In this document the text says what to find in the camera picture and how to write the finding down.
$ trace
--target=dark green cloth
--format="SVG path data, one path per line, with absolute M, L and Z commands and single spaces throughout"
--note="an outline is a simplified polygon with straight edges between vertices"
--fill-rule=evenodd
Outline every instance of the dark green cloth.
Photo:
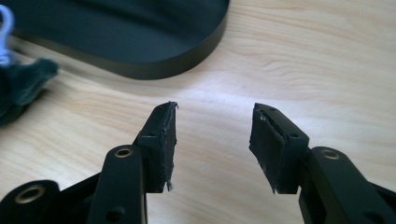
M 16 119 L 57 73 L 58 65 L 45 59 L 0 67 L 0 127 Z

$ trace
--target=screw hole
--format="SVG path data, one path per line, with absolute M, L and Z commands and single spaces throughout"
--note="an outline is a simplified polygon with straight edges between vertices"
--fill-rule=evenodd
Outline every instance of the screw hole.
M 116 152 L 116 157 L 125 158 L 131 156 L 134 152 L 129 148 L 122 148 Z
M 115 207 L 107 212 L 106 221 L 111 223 L 118 222 L 122 219 L 123 215 L 125 215 L 125 209 L 123 207 Z
M 41 185 L 33 185 L 17 195 L 16 203 L 30 203 L 40 198 L 46 189 Z
M 385 219 L 375 212 L 363 212 L 364 216 L 374 223 L 385 223 Z
M 321 154 L 325 158 L 330 159 L 330 160 L 338 160 L 338 159 L 340 159 L 340 156 L 336 152 L 333 152 L 333 151 L 328 150 L 328 149 L 321 150 Z

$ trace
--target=black plastic part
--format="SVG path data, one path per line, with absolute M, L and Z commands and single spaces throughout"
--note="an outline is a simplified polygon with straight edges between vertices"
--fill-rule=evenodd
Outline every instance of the black plastic part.
M 309 150 L 308 142 L 308 136 L 279 110 L 255 104 L 249 148 L 274 192 L 297 192 L 297 164 Z
M 154 108 L 142 131 L 134 140 L 134 146 L 144 150 L 148 164 L 147 193 L 163 192 L 164 184 L 171 186 L 174 168 L 176 138 L 176 102 L 158 105 Z
M 305 224 L 325 223 L 328 214 L 315 188 L 302 190 L 298 202 Z
M 393 213 L 396 214 L 396 193 L 389 189 L 378 186 L 377 184 L 372 183 L 372 185 L 379 196 L 381 196 L 381 198 L 385 201 L 385 203 L 387 203 L 387 205 L 392 208 Z
M 138 147 L 110 150 L 100 174 L 87 224 L 147 223 L 142 153 Z
M 324 223 L 396 223 L 393 210 L 344 153 L 329 147 L 315 147 L 307 165 L 318 196 L 328 211 Z
M 51 223 L 85 224 L 100 173 L 61 191 L 59 209 Z
M 15 36 L 136 79 L 178 75 L 219 43 L 229 0 L 0 0 Z
M 58 184 L 50 180 L 32 181 L 19 186 L 0 202 L 0 223 L 51 223 L 58 195 Z

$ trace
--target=black base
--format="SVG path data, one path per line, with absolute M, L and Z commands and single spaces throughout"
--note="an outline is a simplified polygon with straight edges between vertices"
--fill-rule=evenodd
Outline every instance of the black base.
M 15 36 L 136 79 L 178 75 L 219 43 L 229 0 L 0 0 Z

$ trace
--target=light wood surface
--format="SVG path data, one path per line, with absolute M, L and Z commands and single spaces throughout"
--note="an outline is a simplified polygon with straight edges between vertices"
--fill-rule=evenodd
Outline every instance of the light wood surface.
M 215 51 L 180 76 L 138 81 L 13 38 L 26 63 L 61 67 L 0 130 L 0 196 L 37 179 L 62 189 L 131 144 L 152 109 L 177 101 L 174 190 L 148 196 L 151 224 L 303 223 L 248 149 L 254 103 L 281 110 L 310 146 L 346 153 L 396 190 L 396 1 L 233 0 Z

